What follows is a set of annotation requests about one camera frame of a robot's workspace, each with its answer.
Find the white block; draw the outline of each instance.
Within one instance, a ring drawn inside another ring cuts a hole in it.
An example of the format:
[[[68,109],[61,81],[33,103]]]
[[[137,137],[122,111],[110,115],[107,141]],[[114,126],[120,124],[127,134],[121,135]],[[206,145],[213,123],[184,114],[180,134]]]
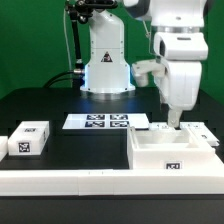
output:
[[[49,133],[48,121],[22,122],[9,138],[9,155],[40,155]]]
[[[8,137],[0,136],[0,161],[6,156],[8,152]]]
[[[218,146],[219,140],[210,132],[203,122],[180,122],[180,128],[191,128],[195,134],[205,139],[210,146]]]

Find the black cable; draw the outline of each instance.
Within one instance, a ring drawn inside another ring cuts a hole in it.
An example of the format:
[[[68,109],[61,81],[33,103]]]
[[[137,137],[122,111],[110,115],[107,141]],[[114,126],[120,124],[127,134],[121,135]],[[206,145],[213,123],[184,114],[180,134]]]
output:
[[[58,75],[52,77],[49,81],[47,81],[44,84],[43,88],[48,88],[49,84],[51,84],[54,80],[56,80],[56,79],[58,79],[58,78],[60,78],[60,77],[62,77],[64,75],[69,75],[69,74],[74,74],[74,72],[73,71],[67,71],[67,72],[59,73]]]
[[[75,44],[74,46],[75,46],[76,61],[79,61],[79,60],[82,61],[77,21],[72,21],[72,31],[73,31],[73,40]]]
[[[49,83],[45,88],[49,88],[51,85],[53,85],[56,82],[66,81],[66,80],[73,80],[74,78],[63,78],[63,79],[57,79]]]

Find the white platform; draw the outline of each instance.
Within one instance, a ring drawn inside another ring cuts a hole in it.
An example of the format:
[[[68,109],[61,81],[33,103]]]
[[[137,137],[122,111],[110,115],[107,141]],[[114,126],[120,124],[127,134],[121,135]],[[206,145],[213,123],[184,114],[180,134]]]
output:
[[[174,129],[166,127],[165,123],[153,123],[149,126],[151,129],[148,132],[154,130],[157,134],[167,130],[174,131]],[[187,128],[190,126],[190,134],[185,130],[186,126]],[[163,163],[163,166],[153,169],[0,171],[0,196],[224,194],[223,163],[215,155],[215,150],[209,145],[207,139],[201,136],[204,135],[205,130],[209,130],[204,129],[203,123],[199,126],[198,129],[195,123],[182,125],[182,137],[181,132],[176,135],[180,137],[178,137],[179,140],[185,141],[181,143],[182,146],[188,144],[194,146],[183,147],[184,156],[180,160],[184,162],[179,169],[167,169]],[[210,144],[212,142],[217,145],[217,139],[212,133],[210,134],[209,136],[212,138]],[[175,142],[179,144],[178,138],[172,140],[174,144]],[[161,143],[156,138],[151,140]],[[196,166],[195,164],[191,166],[190,163],[189,166],[186,166],[185,159],[189,159],[187,158],[188,149],[192,151],[189,152],[190,159],[194,155],[193,151],[196,150]],[[200,156],[207,157],[209,163]]]

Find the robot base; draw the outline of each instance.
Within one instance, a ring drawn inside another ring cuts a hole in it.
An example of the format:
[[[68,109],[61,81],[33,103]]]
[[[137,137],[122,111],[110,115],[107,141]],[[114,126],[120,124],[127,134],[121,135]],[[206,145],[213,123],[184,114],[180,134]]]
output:
[[[94,93],[81,90],[81,96],[85,98],[91,98],[94,100],[102,100],[102,101],[120,100],[124,98],[134,97],[135,89],[119,93]]]

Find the white box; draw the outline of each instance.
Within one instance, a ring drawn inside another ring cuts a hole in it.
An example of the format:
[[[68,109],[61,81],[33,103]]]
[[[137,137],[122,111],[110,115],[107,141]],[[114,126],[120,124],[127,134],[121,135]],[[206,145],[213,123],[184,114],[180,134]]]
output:
[[[0,136],[0,161],[6,156],[8,152],[8,137]]]
[[[22,122],[9,138],[9,155],[40,155],[49,133],[48,121]]]
[[[215,149],[189,128],[178,131],[129,128],[127,141],[130,169],[203,169],[216,164]]]

